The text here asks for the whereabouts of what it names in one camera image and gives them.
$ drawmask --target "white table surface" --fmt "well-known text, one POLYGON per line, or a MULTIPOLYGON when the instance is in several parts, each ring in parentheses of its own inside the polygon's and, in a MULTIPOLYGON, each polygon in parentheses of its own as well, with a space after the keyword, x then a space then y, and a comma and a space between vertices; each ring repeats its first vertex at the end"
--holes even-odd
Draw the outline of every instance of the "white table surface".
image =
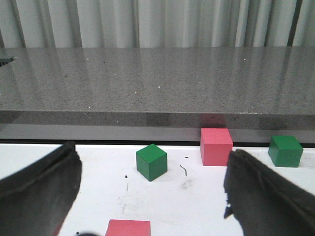
MULTIPOLYGON (((58 146, 0 144, 0 178, 58 146)), ((226 167, 202 166, 200 147, 159 146, 167 152, 168 172, 148 182, 136 170, 135 152, 143 147, 76 145, 83 163, 82 182, 60 236, 75 236, 76 232, 104 236, 110 219, 150 221, 152 236, 243 235, 233 216, 223 219, 226 167), (180 165, 187 170, 187 176, 180 165)), ((233 149, 237 148, 315 194, 314 148, 304 149, 299 168, 274 167, 268 148, 233 149)))

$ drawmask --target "wooden block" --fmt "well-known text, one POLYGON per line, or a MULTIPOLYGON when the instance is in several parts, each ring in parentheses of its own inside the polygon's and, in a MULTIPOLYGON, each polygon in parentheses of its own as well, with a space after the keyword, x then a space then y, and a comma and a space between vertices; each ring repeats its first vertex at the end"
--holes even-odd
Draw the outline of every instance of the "wooden block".
POLYGON ((136 152, 137 170, 152 181, 167 172, 167 153, 151 144, 136 152))
POLYGON ((200 151, 204 166, 226 166, 233 141, 226 128, 202 128, 200 151))
POLYGON ((268 154, 277 167, 298 167, 303 148, 294 136, 272 136, 268 154))
POLYGON ((105 236, 151 236, 149 221, 110 220, 105 236))

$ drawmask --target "white curtain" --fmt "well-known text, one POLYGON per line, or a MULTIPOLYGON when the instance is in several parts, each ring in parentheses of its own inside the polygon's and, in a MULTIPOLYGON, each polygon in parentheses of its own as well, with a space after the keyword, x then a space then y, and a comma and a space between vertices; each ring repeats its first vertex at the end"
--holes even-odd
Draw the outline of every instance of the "white curtain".
POLYGON ((315 46, 315 0, 0 0, 0 47, 315 46))

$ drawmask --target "green cube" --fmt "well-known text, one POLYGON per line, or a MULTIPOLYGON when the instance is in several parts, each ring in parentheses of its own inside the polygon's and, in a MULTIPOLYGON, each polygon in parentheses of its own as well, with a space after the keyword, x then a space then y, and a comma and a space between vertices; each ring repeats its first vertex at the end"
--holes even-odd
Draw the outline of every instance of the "green cube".
POLYGON ((298 167, 303 148, 293 136, 272 136, 268 154, 278 167, 298 167))
POLYGON ((136 152, 137 170, 152 181, 167 172, 167 153, 151 144, 136 152))

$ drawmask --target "red cube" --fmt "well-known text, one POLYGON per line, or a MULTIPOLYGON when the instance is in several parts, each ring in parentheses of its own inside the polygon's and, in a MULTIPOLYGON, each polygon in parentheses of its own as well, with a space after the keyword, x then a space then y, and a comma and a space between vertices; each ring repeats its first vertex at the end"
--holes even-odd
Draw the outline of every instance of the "red cube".
POLYGON ((200 151, 204 166, 226 166, 232 148, 233 141, 228 129, 201 129, 200 151))
POLYGON ((151 236, 149 221, 110 220, 105 236, 151 236))

